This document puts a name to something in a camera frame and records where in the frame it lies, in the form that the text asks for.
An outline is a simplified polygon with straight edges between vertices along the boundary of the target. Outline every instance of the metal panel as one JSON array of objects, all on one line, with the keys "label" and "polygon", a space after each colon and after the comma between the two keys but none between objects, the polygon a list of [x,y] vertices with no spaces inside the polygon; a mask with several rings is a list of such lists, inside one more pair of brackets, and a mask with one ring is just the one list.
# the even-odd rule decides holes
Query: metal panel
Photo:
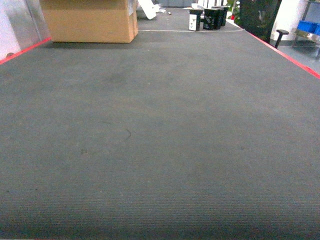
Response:
[{"label": "metal panel", "polygon": [[26,5],[30,11],[35,29],[38,33],[40,40],[50,37],[50,32],[45,21],[44,15],[41,10],[39,0],[25,0]]},{"label": "metal panel", "polygon": [[3,0],[3,6],[20,48],[25,49],[38,43],[40,38],[26,2],[24,0]]}]

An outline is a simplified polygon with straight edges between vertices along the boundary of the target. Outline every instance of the black chair leg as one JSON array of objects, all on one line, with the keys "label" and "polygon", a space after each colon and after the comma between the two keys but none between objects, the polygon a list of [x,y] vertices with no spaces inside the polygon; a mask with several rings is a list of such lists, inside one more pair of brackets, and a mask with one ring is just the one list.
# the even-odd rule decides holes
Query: black chair leg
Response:
[{"label": "black chair leg", "polygon": [[278,37],[278,40],[276,41],[275,46],[274,46],[276,49],[278,48],[278,46],[279,46],[279,44],[281,42],[282,36],[289,34],[288,31],[282,30],[282,29],[278,29],[277,32],[279,33],[279,37]]}]

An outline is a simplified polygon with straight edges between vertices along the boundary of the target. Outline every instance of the white wall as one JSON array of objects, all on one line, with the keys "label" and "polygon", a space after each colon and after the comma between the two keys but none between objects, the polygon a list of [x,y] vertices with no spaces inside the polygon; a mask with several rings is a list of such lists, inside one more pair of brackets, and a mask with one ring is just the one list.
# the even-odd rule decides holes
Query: white wall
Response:
[{"label": "white wall", "polygon": [[[307,2],[305,0],[282,0],[273,25],[271,39],[278,39],[279,33],[276,32],[277,29],[283,29],[290,32],[293,28],[297,28],[306,9],[306,5]],[[282,40],[290,41],[294,38],[295,35],[290,33],[289,35],[284,35]]]},{"label": "white wall", "polygon": [[0,26],[0,60],[2,60],[6,58],[8,53],[15,54],[21,51],[21,49],[1,1]]}]

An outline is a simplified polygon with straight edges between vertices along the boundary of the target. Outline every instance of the white tag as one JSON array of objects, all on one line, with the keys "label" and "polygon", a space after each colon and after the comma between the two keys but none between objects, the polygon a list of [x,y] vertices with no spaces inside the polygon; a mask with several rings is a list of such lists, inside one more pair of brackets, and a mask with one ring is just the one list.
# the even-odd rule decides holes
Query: white tag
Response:
[{"label": "white tag", "polygon": [[190,14],[189,30],[192,30],[192,31],[197,30],[197,15],[196,14]]}]

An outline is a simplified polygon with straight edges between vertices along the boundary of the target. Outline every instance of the carpeted platform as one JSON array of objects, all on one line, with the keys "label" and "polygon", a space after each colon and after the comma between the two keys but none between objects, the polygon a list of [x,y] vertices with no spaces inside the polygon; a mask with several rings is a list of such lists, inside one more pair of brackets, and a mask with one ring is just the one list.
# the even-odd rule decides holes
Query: carpeted platform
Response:
[{"label": "carpeted platform", "polygon": [[319,80],[170,11],[0,66],[0,238],[320,238]]}]

